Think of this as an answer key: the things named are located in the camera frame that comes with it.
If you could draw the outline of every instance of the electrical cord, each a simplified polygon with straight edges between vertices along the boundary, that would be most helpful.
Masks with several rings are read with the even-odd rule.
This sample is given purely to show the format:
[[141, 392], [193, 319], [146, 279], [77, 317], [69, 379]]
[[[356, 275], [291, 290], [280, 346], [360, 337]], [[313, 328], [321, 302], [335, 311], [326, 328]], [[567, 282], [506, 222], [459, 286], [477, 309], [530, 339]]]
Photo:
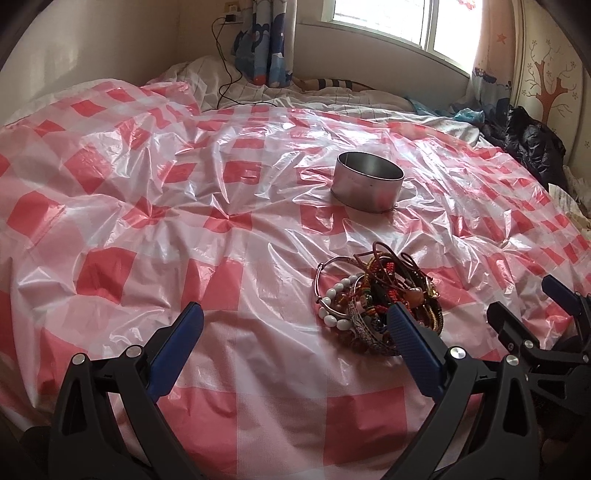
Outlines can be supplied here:
[[[213, 27], [216, 25], [216, 23], [219, 20], [223, 20], [222, 25], [220, 26], [220, 29], [217, 31], [217, 34], [215, 33]], [[222, 98], [225, 98], [226, 100], [229, 100], [237, 105], [258, 105], [259, 103], [267, 103], [269, 105], [272, 106], [276, 106], [274, 103], [272, 102], [267, 102], [267, 101], [262, 101], [262, 102], [249, 102], [249, 103], [242, 103], [242, 102], [238, 102], [237, 100], [234, 100], [233, 98], [228, 97], [226, 94], [228, 93], [228, 90], [232, 87], [232, 85], [234, 85], [235, 83], [240, 82], [240, 80], [242, 80], [242, 78], [244, 77], [244, 75], [242, 74], [242, 72], [240, 72], [240, 76], [238, 77], [237, 80], [234, 80], [232, 78], [232, 74], [230, 73], [230, 70], [228, 70], [228, 66], [226, 65], [226, 57], [223, 54], [223, 49], [222, 49], [222, 45], [219, 41], [219, 37], [222, 33], [222, 30], [224, 28], [224, 26], [227, 24], [226, 22], [226, 18], [225, 17], [219, 17], [216, 18], [213, 23], [212, 23], [212, 35], [213, 38], [216, 42], [216, 48], [217, 48], [217, 53], [220, 55], [220, 58], [222, 59], [222, 63], [223, 63], [223, 67], [226, 70], [226, 73], [228, 74], [228, 76], [230, 77], [230, 82], [229, 83], [224, 83], [223, 85], [220, 85], [220, 88], [217, 89], [217, 94], [219, 95], [219, 98], [217, 99], [217, 105], [216, 105], [216, 110], [219, 110], [220, 108], [220, 103], [222, 101]]]

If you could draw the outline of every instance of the window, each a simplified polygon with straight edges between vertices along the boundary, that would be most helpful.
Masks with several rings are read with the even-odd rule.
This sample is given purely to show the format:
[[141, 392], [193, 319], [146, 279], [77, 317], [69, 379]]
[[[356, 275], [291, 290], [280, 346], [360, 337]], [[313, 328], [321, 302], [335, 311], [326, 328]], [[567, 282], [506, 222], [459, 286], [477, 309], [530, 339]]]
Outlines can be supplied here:
[[325, 20], [391, 35], [472, 71], [482, 0], [324, 1]]

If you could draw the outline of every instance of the bracelet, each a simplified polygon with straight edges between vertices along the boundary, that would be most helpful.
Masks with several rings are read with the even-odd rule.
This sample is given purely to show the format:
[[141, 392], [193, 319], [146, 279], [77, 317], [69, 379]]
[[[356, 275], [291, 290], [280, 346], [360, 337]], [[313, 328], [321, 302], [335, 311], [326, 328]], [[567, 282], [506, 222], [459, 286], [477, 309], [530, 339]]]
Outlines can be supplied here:
[[[368, 255], [372, 258], [364, 262], [362, 257]], [[343, 278], [321, 295], [320, 275], [336, 262], [348, 263], [362, 272]], [[443, 330], [443, 312], [433, 279], [420, 270], [410, 255], [397, 256], [382, 242], [374, 242], [371, 251], [353, 258], [333, 257], [319, 264], [314, 295], [320, 305], [318, 316], [324, 324], [336, 327], [339, 341], [358, 353], [399, 355], [386, 318], [389, 306], [396, 302], [403, 303], [419, 324], [438, 335]]]

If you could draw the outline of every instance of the plastic sheet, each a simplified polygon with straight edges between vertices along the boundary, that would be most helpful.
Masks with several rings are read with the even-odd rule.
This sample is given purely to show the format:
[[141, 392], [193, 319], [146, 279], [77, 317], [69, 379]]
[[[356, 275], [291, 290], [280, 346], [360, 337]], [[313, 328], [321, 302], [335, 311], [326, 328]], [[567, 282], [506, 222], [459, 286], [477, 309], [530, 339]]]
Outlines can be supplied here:
[[[347, 150], [405, 170], [396, 211], [331, 197]], [[212, 478], [378, 479], [431, 408], [400, 359], [322, 324], [319, 262], [375, 240], [412, 254], [441, 292], [443, 339], [489, 359], [506, 354], [489, 303], [550, 346], [568, 318], [541, 278], [590, 288], [588, 243], [524, 168], [423, 125], [200, 113], [184, 83], [112, 80], [2, 129], [0, 174], [3, 411], [46, 421], [72, 355], [119, 355], [195, 300], [202, 338], [159, 406]], [[324, 287], [345, 272], [328, 273]]]

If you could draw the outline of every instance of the power outlet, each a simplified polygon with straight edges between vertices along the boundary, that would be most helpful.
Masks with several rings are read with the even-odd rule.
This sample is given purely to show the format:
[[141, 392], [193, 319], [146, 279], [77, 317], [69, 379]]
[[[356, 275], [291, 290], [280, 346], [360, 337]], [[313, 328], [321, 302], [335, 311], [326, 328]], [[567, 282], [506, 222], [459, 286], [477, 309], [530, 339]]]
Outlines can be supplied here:
[[227, 24], [242, 23], [242, 11], [240, 10], [239, 2], [226, 2], [223, 7], [224, 15], [235, 15], [236, 20], [234, 22], [226, 22]]
[[223, 6], [225, 14], [237, 14], [240, 11], [240, 2], [226, 2]]

